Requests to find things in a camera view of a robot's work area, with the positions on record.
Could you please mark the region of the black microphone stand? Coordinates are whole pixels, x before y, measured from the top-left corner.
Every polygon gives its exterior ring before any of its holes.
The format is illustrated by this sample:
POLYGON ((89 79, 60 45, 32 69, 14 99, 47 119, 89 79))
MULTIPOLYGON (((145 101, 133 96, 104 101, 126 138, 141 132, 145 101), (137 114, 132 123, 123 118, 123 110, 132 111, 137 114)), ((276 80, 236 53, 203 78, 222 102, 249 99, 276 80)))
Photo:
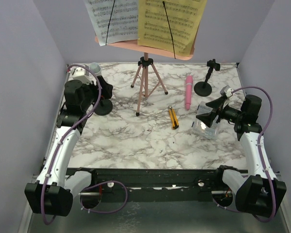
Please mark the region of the black microphone stand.
POLYGON ((212 87, 211 85, 208 83, 213 71, 220 71, 221 69, 221 65, 219 63, 216 62, 216 59, 212 59, 207 61, 207 67, 208 72, 206 74, 205 80, 203 82, 197 82, 194 85, 194 92, 201 96, 201 97, 207 97, 212 93, 212 87))
POLYGON ((113 103, 109 99, 102 99, 94 112, 98 116, 106 116, 112 111, 112 109, 113 103))

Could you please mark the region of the white microphone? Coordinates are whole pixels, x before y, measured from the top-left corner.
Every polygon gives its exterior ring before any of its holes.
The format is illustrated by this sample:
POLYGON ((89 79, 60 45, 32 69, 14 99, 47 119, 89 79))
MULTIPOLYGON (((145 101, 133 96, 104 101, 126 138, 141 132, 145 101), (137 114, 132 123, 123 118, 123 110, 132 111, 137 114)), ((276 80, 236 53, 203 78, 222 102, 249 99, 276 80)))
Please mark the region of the white microphone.
POLYGON ((101 67, 98 63, 95 62, 90 63, 89 68, 95 76, 101 76, 101 67))

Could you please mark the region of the pink microphone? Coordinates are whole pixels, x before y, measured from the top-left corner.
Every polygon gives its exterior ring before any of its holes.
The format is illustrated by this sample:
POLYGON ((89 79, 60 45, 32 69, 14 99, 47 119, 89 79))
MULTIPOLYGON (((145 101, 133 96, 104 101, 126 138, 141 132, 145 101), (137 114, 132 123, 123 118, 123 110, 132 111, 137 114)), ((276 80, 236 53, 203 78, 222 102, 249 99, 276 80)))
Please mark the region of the pink microphone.
POLYGON ((192 102, 192 86, 193 86, 193 77, 187 76, 186 77, 186 90, 185 90, 185 109, 189 110, 191 107, 191 102, 192 102))

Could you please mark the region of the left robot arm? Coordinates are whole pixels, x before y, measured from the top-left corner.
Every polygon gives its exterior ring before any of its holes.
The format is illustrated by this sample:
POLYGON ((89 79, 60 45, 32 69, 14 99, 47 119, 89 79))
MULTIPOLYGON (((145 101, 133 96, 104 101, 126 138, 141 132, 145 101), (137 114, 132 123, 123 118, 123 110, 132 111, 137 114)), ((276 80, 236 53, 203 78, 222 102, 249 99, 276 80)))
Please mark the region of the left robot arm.
POLYGON ((57 117, 53 146, 36 181, 26 184, 24 190, 35 214, 67 216, 79 192, 97 188, 97 178, 87 171, 66 175, 73 149, 90 115, 88 108, 112 97, 113 86, 101 75, 97 79, 98 84, 80 79, 65 83, 65 109, 57 117))

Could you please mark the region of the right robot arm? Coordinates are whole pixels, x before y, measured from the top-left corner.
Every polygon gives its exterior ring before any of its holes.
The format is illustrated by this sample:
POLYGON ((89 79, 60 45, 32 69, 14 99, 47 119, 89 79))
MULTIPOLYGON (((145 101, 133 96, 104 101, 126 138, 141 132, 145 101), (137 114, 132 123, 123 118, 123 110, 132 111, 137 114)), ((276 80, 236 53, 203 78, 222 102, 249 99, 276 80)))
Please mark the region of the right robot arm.
POLYGON ((239 212, 254 216, 273 217, 287 191, 284 182, 279 181, 273 172, 264 148, 262 127, 257 123, 261 108, 261 98, 247 95, 240 110, 230 107, 226 95, 205 105, 209 111, 196 118, 211 127, 222 119, 234 123, 237 140, 240 141, 247 162, 248 176, 231 167, 221 166, 221 174, 213 178, 219 190, 229 187, 234 193, 234 203, 239 212))

